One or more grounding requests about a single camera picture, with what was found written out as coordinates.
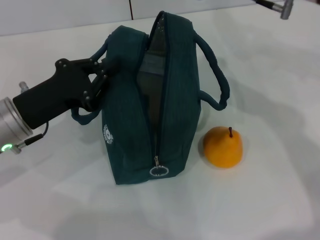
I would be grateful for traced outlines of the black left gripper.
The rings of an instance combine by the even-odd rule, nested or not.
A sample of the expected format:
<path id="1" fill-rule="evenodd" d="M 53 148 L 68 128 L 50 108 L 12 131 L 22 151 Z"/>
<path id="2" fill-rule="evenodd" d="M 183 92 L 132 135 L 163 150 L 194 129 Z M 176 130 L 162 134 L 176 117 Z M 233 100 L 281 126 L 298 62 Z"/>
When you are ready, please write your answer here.
<path id="1" fill-rule="evenodd" d="M 33 130 L 72 108 L 97 110 L 108 88 L 108 75 L 118 72 L 118 60 L 62 58 L 55 68 L 51 78 L 13 98 L 20 116 Z M 92 83 L 91 74 L 97 75 Z"/>

